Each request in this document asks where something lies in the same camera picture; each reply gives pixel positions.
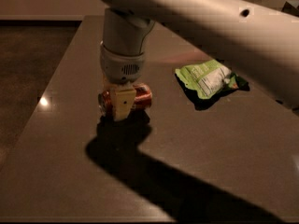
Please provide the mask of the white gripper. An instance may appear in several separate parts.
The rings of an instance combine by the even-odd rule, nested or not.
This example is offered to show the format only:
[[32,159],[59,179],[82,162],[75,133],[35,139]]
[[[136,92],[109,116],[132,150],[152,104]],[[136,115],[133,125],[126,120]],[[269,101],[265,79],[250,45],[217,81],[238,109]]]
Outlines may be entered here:
[[127,119],[135,101],[136,90],[131,82],[141,77],[145,55],[125,56],[108,50],[100,45],[100,64],[103,72],[103,90],[110,89],[112,115],[115,121]]

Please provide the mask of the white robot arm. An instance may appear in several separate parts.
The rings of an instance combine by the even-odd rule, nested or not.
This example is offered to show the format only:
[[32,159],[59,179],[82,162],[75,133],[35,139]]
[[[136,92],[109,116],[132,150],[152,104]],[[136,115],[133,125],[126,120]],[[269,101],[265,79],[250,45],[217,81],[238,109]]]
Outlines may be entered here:
[[102,0],[101,66],[114,120],[129,116],[133,83],[154,23],[251,79],[289,109],[299,107],[299,18],[243,0]]

